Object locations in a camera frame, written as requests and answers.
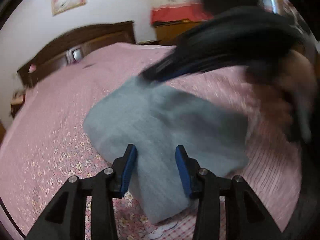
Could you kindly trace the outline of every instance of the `silver screw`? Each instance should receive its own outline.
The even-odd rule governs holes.
[[[77,179],[78,179],[77,176],[71,176],[68,180],[69,180],[69,182],[74,183],[77,181]]]
[[[104,174],[106,174],[106,175],[110,175],[110,174],[112,174],[113,173],[113,168],[106,168],[105,170],[104,170]]]
[[[200,175],[207,175],[208,174],[208,170],[204,169],[204,168],[199,169],[198,172],[199,172]]]
[[[243,178],[240,175],[234,176],[236,182],[243,182]]]

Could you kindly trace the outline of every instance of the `white wall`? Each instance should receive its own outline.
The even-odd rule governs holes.
[[[153,40],[151,0],[87,0],[87,4],[52,16],[51,0],[23,0],[0,30],[0,119],[8,127],[10,100],[21,88],[18,68],[48,42],[71,29],[95,23],[133,20],[137,41]]]

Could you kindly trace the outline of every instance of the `pink bedspread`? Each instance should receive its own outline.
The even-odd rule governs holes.
[[[89,109],[170,49],[114,44],[55,72],[27,93],[0,149],[0,196],[24,234],[69,176],[87,178],[108,166],[82,129]],[[300,153],[278,127],[263,116],[257,118],[259,100],[244,81],[243,69],[230,67],[168,84],[249,116],[250,162],[238,173],[284,230],[300,192]],[[196,207],[159,225],[148,222],[130,193],[114,200],[114,209],[119,239],[192,239]],[[90,210],[88,199],[86,239],[90,239]],[[221,229],[223,236],[224,223]]]

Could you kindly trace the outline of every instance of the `brown headboard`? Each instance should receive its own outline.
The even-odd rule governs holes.
[[[32,60],[19,68],[17,74],[23,85],[33,87],[75,59],[80,60],[90,52],[116,42],[135,44],[132,21],[89,25],[66,32],[48,43]],[[29,73],[31,64],[36,65],[33,73]]]

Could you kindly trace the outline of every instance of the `gray cloth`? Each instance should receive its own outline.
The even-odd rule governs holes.
[[[247,117],[175,88],[147,86],[131,78],[98,102],[84,120],[84,131],[108,161],[122,156],[129,143],[138,150],[129,191],[151,223],[190,206],[184,195],[175,148],[217,176],[244,167]]]

